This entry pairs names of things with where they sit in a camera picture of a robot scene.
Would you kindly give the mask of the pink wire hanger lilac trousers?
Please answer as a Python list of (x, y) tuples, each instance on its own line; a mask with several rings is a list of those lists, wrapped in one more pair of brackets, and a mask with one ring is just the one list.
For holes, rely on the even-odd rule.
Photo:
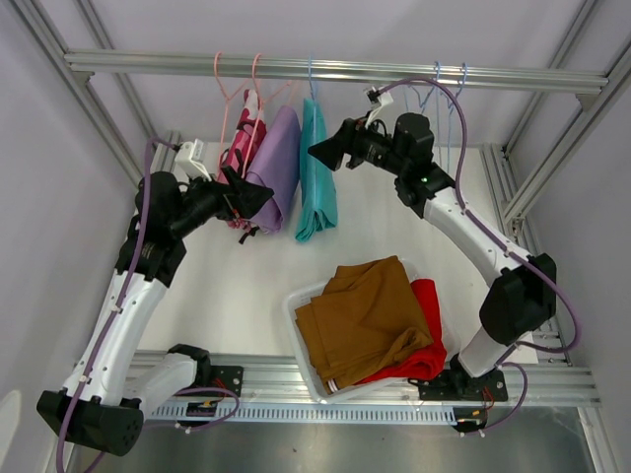
[(254, 91), (256, 92), (256, 117), (255, 117), (255, 121), (252, 127), (252, 135), (250, 138), (250, 142), (245, 153), (245, 161), (244, 161), (244, 168), (242, 171), (242, 177), (245, 177), (248, 167), (250, 165), (251, 159), (252, 159), (252, 148), (253, 148), (253, 145), (255, 144), (258, 124), (261, 120), (261, 114), (264, 113), (265, 105), (269, 101), (272, 101), (274, 98), (280, 95), (284, 90), (291, 89), (293, 87), (292, 80), (286, 81), (274, 93), (272, 93), (271, 95), (265, 98), (260, 91), (260, 80), (257, 78), (257, 75), (256, 75), (256, 68), (261, 57), (262, 57), (262, 54), (257, 53), (254, 56), (252, 60), (252, 65), (251, 65), (251, 81), (254, 87)]

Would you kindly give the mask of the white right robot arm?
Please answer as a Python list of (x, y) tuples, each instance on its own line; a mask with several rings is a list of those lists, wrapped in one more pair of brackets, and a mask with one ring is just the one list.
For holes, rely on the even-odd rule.
[(483, 277), (488, 293), (479, 310), (481, 326), (450, 363), (450, 390), (466, 399), (483, 388), (484, 375), (511, 347), (555, 314), (556, 264), (545, 253), (531, 255), (478, 218), (455, 180), (434, 162), (433, 146), (429, 119), (406, 112), (392, 133), (380, 132), (365, 118), (348, 118), (308, 152), (331, 170), (369, 163), (392, 173), (400, 201), (441, 231)]

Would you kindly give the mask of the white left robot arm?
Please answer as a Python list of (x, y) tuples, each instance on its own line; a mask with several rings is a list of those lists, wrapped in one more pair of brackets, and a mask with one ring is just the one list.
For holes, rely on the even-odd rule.
[(94, 333), (72, 374), (45, 390), (36, 410), (67, 442), (116, 456), (127, 454), (144, 422), (172, 396), (225, 393), (214, 383), (207, 350), (177, 344), (138, 380), (126, 380), (140, 338), (186, 255), (184, 239), (211, 219), (252, 217), (272, 189), (232, 168), (226, 182), (196, 177), (181, 183), (170, 172), (143, 177), (132, 217)]

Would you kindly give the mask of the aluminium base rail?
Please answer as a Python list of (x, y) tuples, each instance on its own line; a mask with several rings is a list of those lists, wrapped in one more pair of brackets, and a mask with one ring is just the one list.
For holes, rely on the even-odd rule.
[[(332, 404), (396, 404), (418, 399), (422, 402), (441, 402), (445, 405), (477, 404), (479, 395), (457, 400), (449, 395), (436, 380), (412, 381), (389, 378), (355, 386), (327, 398), (320, 391), (318, 379), (301, 374), (296, 359), (291, 357), (212, 355), (211, 367), (226, 374), (224, 386), (237, 379), (232, 390), (245, 402)], [(514, 366), (503, 364), (498, 369), (498, 380), (491, 382), (497, 403), (515, 404), (521, 396), (525, 404), (552, 407), (585, 407), (600, 404), (591, 372), (587, 369), (555, 365)], [(140, 399), (141, 406), (157, 408), (195, 378), (194, 361), (185, 355), (166, 352), (138, 351), (125, 372), (97, 370), (92, 382), (81, 397), (87, 401), (100, 398), (105, 404), (116, 405), (113, 399), (120, 392), (124, 399)]]

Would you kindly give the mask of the right aluminium frame struts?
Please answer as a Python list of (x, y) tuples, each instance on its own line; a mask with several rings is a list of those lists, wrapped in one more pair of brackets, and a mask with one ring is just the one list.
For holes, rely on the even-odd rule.
[(509, 141), (485, 146), (500, 226), (556, 261), (582, 338), (576, 365), (611, 365), (630, 328), (630, 5), (584, 1), (555, 66), (600, 73), (597, 93), (535, 94)]

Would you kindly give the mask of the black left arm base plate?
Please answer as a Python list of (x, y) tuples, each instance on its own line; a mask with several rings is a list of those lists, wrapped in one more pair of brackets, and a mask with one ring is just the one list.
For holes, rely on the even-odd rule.
[(241, 366), (211, 366), (196, 377), (195, 387), (220, 387), (237, 394), (242, 393), (245, 369)]

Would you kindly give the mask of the pink wire hanger camouflage trousers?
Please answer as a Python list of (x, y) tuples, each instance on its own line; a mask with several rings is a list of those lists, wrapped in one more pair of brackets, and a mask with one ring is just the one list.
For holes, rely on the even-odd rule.
[(223, 156), (224, 156), (224, 151), (225, 151), (224, 144), (225, 144), (225, 138), (226, 138), (226, 130), (227, 130), (231, 101), (240, 93), (241, 90), (245, 88), (245, 86), (248, 83), (248, 79), (244, 79), (242, 83), (232, 93), (228, 92), (219, 74), (219, 61), (222, 55), (223, 55), (222, 51), (217, 52), (213, 60), (214, 77), (215, 77), (217, 85), (220, 88), (220, 92), (224, 98), (224, 113), (223, 113), (223, 121), (222, 121), (222, 128), (221, 128), (220, 141), (219, 141), (220, 149), (219, 149), (219, 155), (218, 155), (218, 165), (217, 165), (218, 169), (221, 169), (221, 164), (223, 162)]

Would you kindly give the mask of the aluminium frame struts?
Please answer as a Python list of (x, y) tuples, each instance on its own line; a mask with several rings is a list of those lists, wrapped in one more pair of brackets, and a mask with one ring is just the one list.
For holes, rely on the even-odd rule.
[(500, 226), (556, 261), (582, 338), (576, 365), (611, 365), (630, 328), (630, 5), (584, 1), (555, 66), (600, 73), (597, 93), (535, 94), (509, 141), (485, 146)]
[(124, 75), (75, 69), (107, 48), (93, 1), (1, 4), (1, 181), (25, 208), (95, 211), (127, 203), (157, 132)]

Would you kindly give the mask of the left aluminium frame struts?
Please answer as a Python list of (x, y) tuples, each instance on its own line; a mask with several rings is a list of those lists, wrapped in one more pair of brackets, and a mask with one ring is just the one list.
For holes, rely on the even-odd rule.
[(25, 208), (95, 211), (127, 203), (157, 132), (124, 75), (75, 69), (107, 48), (93, 1), (1, 4), (1, 181)]

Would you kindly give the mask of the blue wire hanger teal trousers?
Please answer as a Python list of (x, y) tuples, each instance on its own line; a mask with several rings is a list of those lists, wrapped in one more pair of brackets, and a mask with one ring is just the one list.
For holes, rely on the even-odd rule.
[[(316, 142), (316, 138), (317, 138), (317, 117), (316, 117), (316, 103), (317, 103), (317, 85), (314, 83), (313, 80), (313, 74), (312, 74), (312, 67), (313, 67), (313, 57), (310, 55), (309, 59), (308, 59), (308, 80), (309, 80), (309, 87), (310, 87), (310, 97), (311, 97), (311, 125), (310, 125), (310, 144), (313, 145)], [(317, 177), (317, 172), (316, 172), (316, 164), (315, 164), (315, 159), (314, 158), (310, 158), (310, 167), (311, 167), (311, 171), (310, 171), (310, 177), (311, 177), (311, 191), (310, 191), (310, 195), (312, 198), (312, 212), (314, 213), (316, 211), (316, 177)]]

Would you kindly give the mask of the blue wire hanger brown trousers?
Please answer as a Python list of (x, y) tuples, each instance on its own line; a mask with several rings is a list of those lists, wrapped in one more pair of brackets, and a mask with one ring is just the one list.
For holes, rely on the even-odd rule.
[(435, 146), (436, 146), (437, 151), (441, 152), (441, 147), (440, 147), (440, 138), (441, 138), (440, 95), (441, 95), (441, 92), (440, 90), (437, 89), (436, 87), (432, 87), (424, 97), (421, 97), (420, 92), (414, 86), (407, 85), (406, 88), (403, 90), (405, 111), (410, 110), (408, 96), (407, 96), (408, 92), (413, 92), (416, 95), (417, 104), (422, 113), (424, 113), (427, 110), (430, 99), (434, 100), (435, 102), (434, 104)]

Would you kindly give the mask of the aluminium hanging rail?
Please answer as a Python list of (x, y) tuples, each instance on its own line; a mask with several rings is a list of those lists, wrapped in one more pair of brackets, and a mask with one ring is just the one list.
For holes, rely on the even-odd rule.
[(259, 58), (245, 55), (166, 53), (121, 49), (72, 49), (64, 54), (75, 72), (170, 76), (207, 76), (324, 82), (389, 83), (434, 79), (446, 86), (535, 93), (597, 95), (608, 85), (602, 73), (561, 69), (487, 68), (392, 64), (309, 58)]

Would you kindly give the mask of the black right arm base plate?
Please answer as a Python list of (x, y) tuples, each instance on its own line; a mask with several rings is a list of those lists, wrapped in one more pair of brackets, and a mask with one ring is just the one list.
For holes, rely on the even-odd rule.
[(480, 377), (470, 377), (460, 370), (443, 370), (431, 380), (408, 378), (407, 383), (418, 389), (419, 399), (425, 401), (488, 400), (506, 402), (508, 390), (504, 375), (494, 369)]

